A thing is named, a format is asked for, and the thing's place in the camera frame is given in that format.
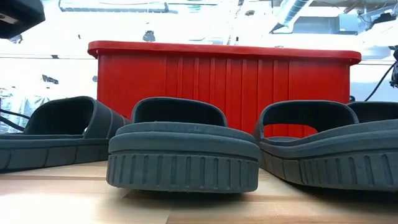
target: red plastic bin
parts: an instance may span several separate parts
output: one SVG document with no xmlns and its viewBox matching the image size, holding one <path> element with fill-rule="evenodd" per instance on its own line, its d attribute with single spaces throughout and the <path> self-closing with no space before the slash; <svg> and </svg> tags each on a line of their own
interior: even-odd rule
<svg viewBox="0 0 398 224">
<path fill-rule="evenodd" d="M 230 127 L 249 133 L 274 102 L 349 102 L 349 66 L 361 61 L 353 51 L 150 42 L 95 41 L 88 53 L 98 59 L 98 99 L 127 118 L 143 98 L 188 98 L 219 107 Z M 266 128 L 268 136 L 312 133 Z"/>
</svg>

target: wooden surface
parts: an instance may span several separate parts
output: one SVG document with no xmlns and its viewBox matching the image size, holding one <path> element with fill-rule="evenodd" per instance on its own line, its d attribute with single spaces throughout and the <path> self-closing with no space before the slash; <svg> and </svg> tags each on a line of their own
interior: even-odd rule
<svg viewBox="0 0 398 224">
<path fill-rule="evenodd" d="M 241 195 L 117 189 L 106 162 L 0 174 L 0 223 L 398 223 L 398 195 L 297 187 L 261 170 Z"/>
</svg>

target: gray slide sandal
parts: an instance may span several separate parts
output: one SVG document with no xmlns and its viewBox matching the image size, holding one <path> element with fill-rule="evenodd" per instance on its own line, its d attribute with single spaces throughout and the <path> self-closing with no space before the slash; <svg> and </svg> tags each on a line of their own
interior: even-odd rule
<svg viewBox="0 0 398 224">
<path fill-rule="evenodd" d="M 33 112 L 23 133 L 0 135 L 0 171 L 106 160 L 109 139 L 129 123 L 87 96 L 49 101 Z"/>
<path fill-rule="evenodd" d="M 256 141 L 248 133 L 227 128 L 217 107 L 179 98 L 147 98 L 134 107 L 132 121 L 109 142 L 110 185 L 168 192 L 257 189 Z"/>
<path fill-rule="evenodd" d="M 398 103 L 396 102 L 358 101 L 347 105 L 356 113 L 360 123 L 398 119 Z"/>
<path fill-rule="evenodd" d="M 268 124 L 303 124 L 318 133 L 266 138 Z M 289 182 L 334 189 L 398 190 L 398 120 L 359 123 L 346 105 L 332 101 L 285 101 L 260 115 L 254 137 L 260 167 Z"/>
</svg>

